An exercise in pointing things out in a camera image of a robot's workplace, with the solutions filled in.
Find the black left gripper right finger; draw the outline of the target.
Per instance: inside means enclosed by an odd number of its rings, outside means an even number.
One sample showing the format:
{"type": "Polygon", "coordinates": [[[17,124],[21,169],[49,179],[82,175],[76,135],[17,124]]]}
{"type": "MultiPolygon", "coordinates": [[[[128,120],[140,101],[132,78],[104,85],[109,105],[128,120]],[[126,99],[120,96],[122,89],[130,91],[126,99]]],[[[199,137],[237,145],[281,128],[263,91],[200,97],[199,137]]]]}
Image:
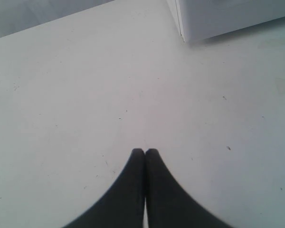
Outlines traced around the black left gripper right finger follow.
{"type": "Polygon", "coordinates": [[[174,179],[156,149],[145,153],[146,206],[150,228],[223,228],[174,179]]]}

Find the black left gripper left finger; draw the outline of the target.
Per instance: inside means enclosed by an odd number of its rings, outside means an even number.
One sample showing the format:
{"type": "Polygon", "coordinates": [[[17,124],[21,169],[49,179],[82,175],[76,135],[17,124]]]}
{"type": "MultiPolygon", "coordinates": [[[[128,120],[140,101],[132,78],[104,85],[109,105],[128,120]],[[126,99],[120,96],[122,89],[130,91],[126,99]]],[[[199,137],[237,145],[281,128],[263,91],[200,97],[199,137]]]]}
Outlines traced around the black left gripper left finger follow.
{"type": "Polygon", "coordinates": [[[107,192],[67,228],[142,228],[145,204],[145,153],[132,150],[107,192]]]}

